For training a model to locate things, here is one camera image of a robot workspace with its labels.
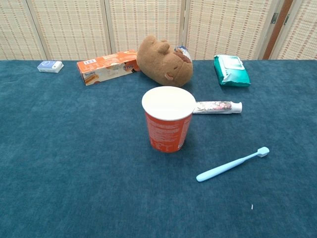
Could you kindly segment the orange biscuit box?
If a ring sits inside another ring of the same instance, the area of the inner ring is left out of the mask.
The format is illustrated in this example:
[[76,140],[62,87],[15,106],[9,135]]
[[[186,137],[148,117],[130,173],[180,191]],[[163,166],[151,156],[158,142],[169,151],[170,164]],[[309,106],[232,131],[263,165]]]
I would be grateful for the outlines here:
[[140,71],[137,52],[128,50],[112,55],[77,62],[85,85],[93,85]]

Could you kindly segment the red paper cup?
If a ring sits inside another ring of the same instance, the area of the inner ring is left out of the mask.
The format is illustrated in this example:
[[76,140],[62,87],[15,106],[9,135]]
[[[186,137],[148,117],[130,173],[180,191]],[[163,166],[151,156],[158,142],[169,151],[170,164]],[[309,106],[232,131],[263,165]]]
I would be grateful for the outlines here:
[[142,97],[150,143],[172,153],[181,149],[196,107],[194,96],[179,87],[161,86]]

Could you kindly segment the brown capybara plush toy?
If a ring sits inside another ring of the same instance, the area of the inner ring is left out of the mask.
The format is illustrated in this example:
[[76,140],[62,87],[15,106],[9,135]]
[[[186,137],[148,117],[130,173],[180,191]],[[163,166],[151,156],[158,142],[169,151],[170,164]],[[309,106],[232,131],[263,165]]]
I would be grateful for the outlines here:
[[181,87],[193,75],[193,63],[183,54],[175,52],[166,40],[148,35],[137,52],[137,65],[150,79],[163,86]]

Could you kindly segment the bamboo folding screen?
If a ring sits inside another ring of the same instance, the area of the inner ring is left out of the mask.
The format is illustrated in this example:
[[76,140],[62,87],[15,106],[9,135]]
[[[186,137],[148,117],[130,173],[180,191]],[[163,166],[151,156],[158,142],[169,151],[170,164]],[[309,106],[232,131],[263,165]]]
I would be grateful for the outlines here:
[[148,35],[195,60],[257,60],[280,0],[0,0],[0,60],[87,60]]
[[317,60],[317,0],[294,0],[270,56]]

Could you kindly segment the green wet wipes pack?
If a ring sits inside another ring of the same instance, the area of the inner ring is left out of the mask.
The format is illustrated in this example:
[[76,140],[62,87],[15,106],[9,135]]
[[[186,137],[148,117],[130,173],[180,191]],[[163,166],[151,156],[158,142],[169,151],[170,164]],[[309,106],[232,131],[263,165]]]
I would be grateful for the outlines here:
[[215,55],[213,60],[220,86],[248,87],[249,75],[238,56]]

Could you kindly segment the light blue toothbrush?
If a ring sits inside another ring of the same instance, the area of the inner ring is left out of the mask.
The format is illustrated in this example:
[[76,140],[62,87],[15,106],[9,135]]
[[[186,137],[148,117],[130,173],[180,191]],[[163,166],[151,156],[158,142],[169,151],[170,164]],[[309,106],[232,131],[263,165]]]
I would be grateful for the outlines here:
[[239,158],[237,160],[231,161],[229,163],[223,164],[221,166],[218,166],[216,168],[213,168],[211,170],[205,171],[205,172],[197,175],[196,181],[203,182],[203,181],[209,180],[209,179],[211,179],[219,174],[222,174],[222,173],[244,163],[248,159],[251,159],[253,157],[262,158],[262,157],[266,156],[268,153],[269,153],[269,149],[267,147],[261,147],[257,150],[257,152],[255,152],[253,154],[250,154],[250,155],[243,157],[243,158]]

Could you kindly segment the small blue white box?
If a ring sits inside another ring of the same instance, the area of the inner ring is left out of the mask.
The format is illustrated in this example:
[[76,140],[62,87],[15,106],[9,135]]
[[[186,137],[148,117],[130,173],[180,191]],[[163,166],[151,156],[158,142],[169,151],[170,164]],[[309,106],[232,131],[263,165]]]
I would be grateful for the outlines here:
[[59,73],[63,67],[62,61],[44,60],[37,66],[37,69],[39,72]]

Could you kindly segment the white pink toothpaste tube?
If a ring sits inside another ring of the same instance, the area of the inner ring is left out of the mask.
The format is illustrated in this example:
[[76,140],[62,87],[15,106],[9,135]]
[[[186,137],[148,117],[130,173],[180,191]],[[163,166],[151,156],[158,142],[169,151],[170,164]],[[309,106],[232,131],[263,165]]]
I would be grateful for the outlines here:
[[242,112],[242,103],[232,101],[204,101],[197,102],[193,114],[239,114]]

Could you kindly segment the blue white drink can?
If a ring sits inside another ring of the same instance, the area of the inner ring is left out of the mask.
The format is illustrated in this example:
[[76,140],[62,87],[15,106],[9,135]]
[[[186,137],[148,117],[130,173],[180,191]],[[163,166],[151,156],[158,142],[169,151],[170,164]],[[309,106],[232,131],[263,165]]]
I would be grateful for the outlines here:
[[177,46],[174,48],[174,51],[183,54],[186,58],[189,59],[189,61],[192,61],[190,54],[185,46]]

